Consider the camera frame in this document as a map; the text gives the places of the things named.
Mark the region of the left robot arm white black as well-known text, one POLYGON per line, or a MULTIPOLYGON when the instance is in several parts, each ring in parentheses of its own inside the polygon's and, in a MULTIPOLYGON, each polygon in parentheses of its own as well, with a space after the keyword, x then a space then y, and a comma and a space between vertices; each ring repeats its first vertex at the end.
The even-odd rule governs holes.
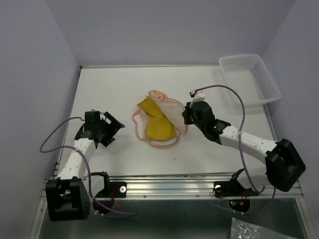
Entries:
POLYGON ((45 186, 49 218, 53 222, 85 220, 90 214, 90 194, 83 183, 88 161, 99 144, 107 147, 124 125, 109 112, 88 111, 74 137, 71 153, 62 171, 45 186))

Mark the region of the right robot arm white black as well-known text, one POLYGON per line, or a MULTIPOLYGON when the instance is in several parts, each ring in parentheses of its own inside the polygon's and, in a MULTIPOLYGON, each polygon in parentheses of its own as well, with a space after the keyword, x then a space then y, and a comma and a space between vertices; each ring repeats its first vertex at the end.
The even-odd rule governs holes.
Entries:
POLYGON ((237 149, 240 156, 248 154, 263 164, 249 172, 245 171, 247 166, 243 165, 233 174, 229 188, 234 194, 266 186, 288 192, 306 170, 306 165, 291 141, 266 140, 241 132, 230 123, 216 119, 212 108, 205 101, 188 102, 182 116, 186 125, 195 125, 208 140, 237 149))

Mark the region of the yellow bra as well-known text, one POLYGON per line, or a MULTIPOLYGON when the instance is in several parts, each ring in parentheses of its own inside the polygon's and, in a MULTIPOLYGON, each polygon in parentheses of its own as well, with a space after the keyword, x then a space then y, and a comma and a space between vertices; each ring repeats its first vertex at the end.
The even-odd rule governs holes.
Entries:
POLYGON ((148 141, 167 141, 177 138, 175 126, 151 97, 146 97, 137 106, 145 124, 144 132, 148 141))

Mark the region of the floral mesh laundry bag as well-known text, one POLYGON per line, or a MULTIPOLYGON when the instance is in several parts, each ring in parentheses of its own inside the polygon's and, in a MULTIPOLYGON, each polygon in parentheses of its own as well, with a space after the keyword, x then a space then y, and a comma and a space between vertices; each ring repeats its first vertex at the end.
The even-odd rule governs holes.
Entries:
POLYGON ((158 148, 171 147, 188 131, 184 105, 158 90, 149 91, 132 115, 136 137, 158 148))

